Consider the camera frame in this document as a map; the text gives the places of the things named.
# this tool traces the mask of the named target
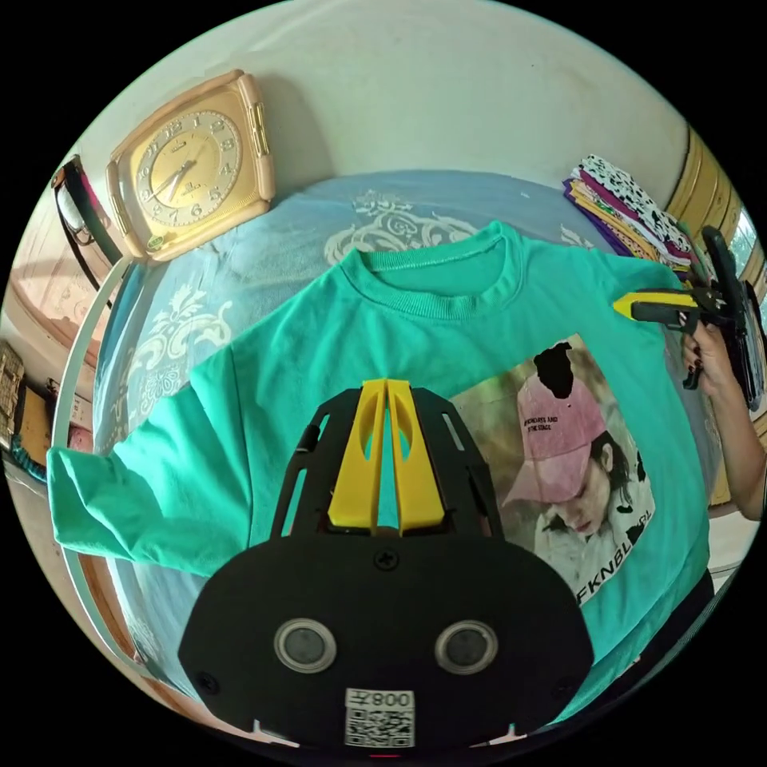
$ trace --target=human hand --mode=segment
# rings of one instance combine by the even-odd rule
[[[682,324],[686,321],[683,313],[679,319]],[[715,325],[699,322],[692,336],[685,333],[682,349],[687,369],[701,369],[700,386],[709,397],[715,398],[737,384],[725,340]]]

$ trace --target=white wall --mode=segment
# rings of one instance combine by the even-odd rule
[[[675,109],[541,18],[483,0],[292,0],[209,32],[134,82],[78,142],[86,172],[102,175],[112,148],[171,97],[236,67],[261,79],[280,193],[398,168],[559,188],[594,152],[665,205],[686,154]]]

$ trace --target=shirt sleeve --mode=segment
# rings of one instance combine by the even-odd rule
[[[248,545],[247,458],[226,348],[108,455],[49,450],[55,538],[81,554],[212,575]]]

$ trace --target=screw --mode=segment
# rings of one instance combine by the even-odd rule
[[[206,693],[208,693],[208,695],[218,695],[218,691],[220,689],[218,682],[210,674],[207,674],[205,671],[201,671],[197,675],[197,684]]]
[[[399,565],[399,554],[393,549],[382,549],[373,558],[373,564],[384,572],[395,570]]]

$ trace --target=white floral pattern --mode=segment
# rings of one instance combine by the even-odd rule
[[[153,318],[149,337],[126,353],[129,362],[123,368],[117,397],[109,408],[113,421],[110,444],[124,439],[160,398],[175,394],[186,383],[192,366],[189,359],[192,338],[194,344],[207,341],[214,347],[225,346],[232,340],[232,329],[224,319],[232,301],[224,301],[215,313],[201,312],[205,295],[190,284],[180,286],[167,309]],[[138,391],[129,393],[132,381],[137,382]],[[137,406],[126,412],[129,401]]]
[[[152,411],[154,404],[161,397],[170,397],[175,394],[184,383],[181,378],[181,370],[177,365],[169,368],[154,370],[146,376],[144,385],[141,387],[139,412],[145,418]]]
[[[577,248],[586,248],[586,250],[593,250],[596,247],[593,242],[589,242],[577,232],[568,229],[564,224],[559,225],[559,232],[562,235],[562,242],[565,244],[574,245]]]
[[[357,197],[355,212],[372,221],[365,226],[352,225],[329,237],[325,243],[325,259],[329,264],[338,264],[354,248],[360,252],[433,248],[466,240],[478,232],[466,221],[436,213],[432,213],[431,218],[416,216],[412,209],[412,205],[396,195],[380,194],[372,189]]]

